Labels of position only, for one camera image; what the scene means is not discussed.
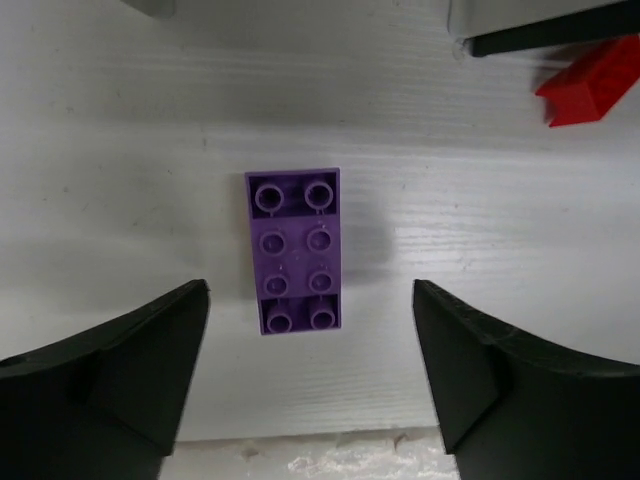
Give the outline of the purple lego brick upside-down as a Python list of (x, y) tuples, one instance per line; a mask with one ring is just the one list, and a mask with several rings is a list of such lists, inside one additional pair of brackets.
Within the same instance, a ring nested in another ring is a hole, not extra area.
[(261, 334), (339, 329), (340, 170), (244, 178)]

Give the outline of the small red lego brick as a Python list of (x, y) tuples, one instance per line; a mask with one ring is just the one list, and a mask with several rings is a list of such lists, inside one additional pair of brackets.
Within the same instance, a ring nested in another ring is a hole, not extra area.
[(607, 40), (544, 82), (548, 126), (594, 123), (639, 81), (639, 36)]

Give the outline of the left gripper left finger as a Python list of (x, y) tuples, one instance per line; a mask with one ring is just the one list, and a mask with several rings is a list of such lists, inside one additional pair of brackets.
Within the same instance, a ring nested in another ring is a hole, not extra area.
[(4, 479), (156, 479), (171, 456), (209, 313), (192, 280), (1, 362)]

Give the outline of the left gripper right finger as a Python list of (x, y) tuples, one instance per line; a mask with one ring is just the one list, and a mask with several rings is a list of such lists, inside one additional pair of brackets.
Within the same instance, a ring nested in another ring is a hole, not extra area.
[(489, 316), (427, 280), (413, 312), (445, 452), (464, 479), (635, 479), (639, 368)]

